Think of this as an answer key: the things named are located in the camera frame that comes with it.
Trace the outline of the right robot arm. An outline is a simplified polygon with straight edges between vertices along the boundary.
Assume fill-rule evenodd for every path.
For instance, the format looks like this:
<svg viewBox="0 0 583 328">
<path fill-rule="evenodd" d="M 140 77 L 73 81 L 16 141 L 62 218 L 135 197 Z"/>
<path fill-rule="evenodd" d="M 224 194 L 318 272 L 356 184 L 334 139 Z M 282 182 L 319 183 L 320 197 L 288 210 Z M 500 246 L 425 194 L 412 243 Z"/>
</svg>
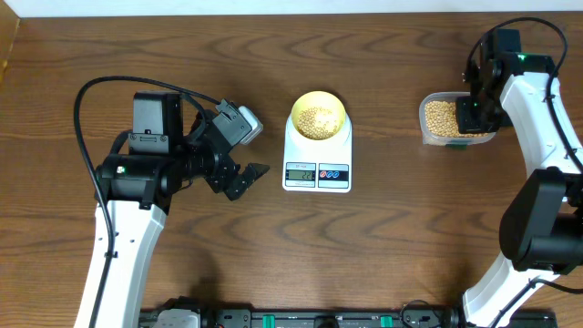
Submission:
<svg viewBox="0 0 583 328">
<path fill-rule="evenodd" d="M 511 125 L 527 180 L 502 216 L 500 253 L 462 296 L 446 327 L 507 327 L 514 313 L 543 286 L 582 264 L 582 145 L 568 118 L 557 78 L 560 62 L 522 50 L 520 34 L 501 24 L 475 44 L 456 100 L 462 134 Z"/>
</svg>

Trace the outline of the white digital kitchen scale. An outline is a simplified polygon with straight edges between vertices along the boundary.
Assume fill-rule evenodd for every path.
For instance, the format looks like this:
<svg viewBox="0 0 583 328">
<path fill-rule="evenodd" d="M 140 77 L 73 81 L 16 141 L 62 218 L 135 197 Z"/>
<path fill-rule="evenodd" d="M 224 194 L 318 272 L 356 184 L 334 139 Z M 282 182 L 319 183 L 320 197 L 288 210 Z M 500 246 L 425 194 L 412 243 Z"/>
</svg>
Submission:
<svg viewBox="0 0 583 328">
<path fill-rule="evenodd" d="M 341 129 L 322 140 L 306 138 L 286 122 L 282 187 L 287 191 L 347 193 L 353 181 L 353 130 L 348 115 Z"/>
</svg>

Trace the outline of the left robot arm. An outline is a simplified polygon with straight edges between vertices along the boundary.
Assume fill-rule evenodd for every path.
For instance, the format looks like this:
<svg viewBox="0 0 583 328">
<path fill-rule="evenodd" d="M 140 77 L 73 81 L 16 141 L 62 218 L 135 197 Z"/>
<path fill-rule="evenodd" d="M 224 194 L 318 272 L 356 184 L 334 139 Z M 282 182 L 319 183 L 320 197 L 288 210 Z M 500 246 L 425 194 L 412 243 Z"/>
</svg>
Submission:
<svg viewBox="0 0 583 328">
<path fill-rule="evenodd" d="M 223 99 L 212 110 L 179 92 L 142 91 L 133 98 L 133 128 L 122 132 L 94 174 L 96 235 L 75 325 L 135 327 L 155 245 L 174 194 L 204 179 L 237 200 L 268 166 L 242 167 L 231 157 L 262 124 Z"/>
</svg>

